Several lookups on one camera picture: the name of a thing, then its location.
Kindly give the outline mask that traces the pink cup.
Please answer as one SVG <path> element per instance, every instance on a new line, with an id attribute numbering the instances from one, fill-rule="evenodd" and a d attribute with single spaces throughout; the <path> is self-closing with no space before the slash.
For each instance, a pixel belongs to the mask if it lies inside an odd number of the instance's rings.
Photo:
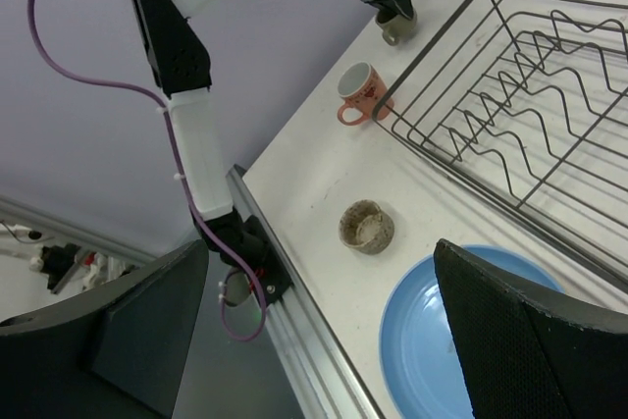
<path id="1" fill-rule="evenodd" d="M 388 88 L 372 65 L 359 62 L 342 74 L 337 91 L 343 100 L 337 111 L 337 118 L 343 125 L 352 127 L 372 119 L 376 106 L 386 95 Z M 360 112 L 360 117 L 347 119 L 344 113 L 349 109 Z"/>

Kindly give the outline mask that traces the blue plate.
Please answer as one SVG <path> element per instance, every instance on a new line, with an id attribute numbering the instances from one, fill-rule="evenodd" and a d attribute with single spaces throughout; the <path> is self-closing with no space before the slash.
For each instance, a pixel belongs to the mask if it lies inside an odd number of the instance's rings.
<path id="1" fill-rule="evenodd" d="M 516 276 L 561 292 L 541 268 L 499 247 L 465 248 Z M 412 267 L 394 288 L 380 328 L 380 363 L 404 418 L 475 418 L 440 293 L 433 256 Z"/>

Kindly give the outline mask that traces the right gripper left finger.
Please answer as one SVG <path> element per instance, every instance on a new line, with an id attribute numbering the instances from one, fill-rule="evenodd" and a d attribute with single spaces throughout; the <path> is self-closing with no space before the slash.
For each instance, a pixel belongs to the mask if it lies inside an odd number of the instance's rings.
<path id="1" fill-rule="evenodd" d="M 169 418 L 208 269 L 200 240 L 1 324 L 4 418 Z"/>

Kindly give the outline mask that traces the speckled grey cup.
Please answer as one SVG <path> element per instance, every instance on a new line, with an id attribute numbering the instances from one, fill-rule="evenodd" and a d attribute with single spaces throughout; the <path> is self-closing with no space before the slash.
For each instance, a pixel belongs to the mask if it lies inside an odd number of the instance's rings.
<path id="1" fill-rule="evenodd" d="M 340 241 L 365 255 L 382 253 L 393 241 L 394 233 L 392 217 L 370 199 L 352 203 L 340 217 Z"/>

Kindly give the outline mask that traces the grey-green cup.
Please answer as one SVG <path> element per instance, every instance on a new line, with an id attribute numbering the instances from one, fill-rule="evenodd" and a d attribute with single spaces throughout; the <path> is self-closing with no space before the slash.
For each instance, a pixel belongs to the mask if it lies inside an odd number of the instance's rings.
<path id="1" fill-rule="evenodd" d="M 382 31 L 384 41 L 389 46 L 397 46 L 414 35 L 417 25 L 416 12 L 413 12 L 411 18 L 379 12 L 375 17 L 375 23 Z"/>

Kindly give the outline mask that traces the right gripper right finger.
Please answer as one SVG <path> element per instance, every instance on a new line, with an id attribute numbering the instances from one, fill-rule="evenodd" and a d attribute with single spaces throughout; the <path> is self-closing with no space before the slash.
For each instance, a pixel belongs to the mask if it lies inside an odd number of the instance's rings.
<path id="1" fill-rule="evenodd" d="M 441 239 L 435 271 L 477 418 L 624 418 L 627 317 Z"/>

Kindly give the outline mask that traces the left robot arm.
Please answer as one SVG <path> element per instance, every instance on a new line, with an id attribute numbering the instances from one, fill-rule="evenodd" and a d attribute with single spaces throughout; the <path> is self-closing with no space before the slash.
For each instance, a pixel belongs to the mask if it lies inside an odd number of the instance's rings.
<path id="1" fill-rule="evenodd" d="M 132 0 L 147 60 L 166 100 L 169 135 L 190 210 L 209 247 L 235 266 L 256 266 L 263 241 L 234 208 L 213 130 L 210 57 L 189 24 L 210 0 Z"/>

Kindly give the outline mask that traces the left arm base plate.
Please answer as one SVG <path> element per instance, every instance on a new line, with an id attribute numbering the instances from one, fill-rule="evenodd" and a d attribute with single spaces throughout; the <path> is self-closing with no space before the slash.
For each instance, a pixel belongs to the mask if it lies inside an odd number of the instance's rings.
<path id="1" fill-rule="evenodd" d="M 250 234 L 260 239 L 264 246 L 261 261 L 254 264 L 252 268 L 264 289 L 266 305 L 270 306 L 279 301 L 292 287 L 292 279 L 261 221 L 256 216 L 250 216 L 244 226 Z"/>

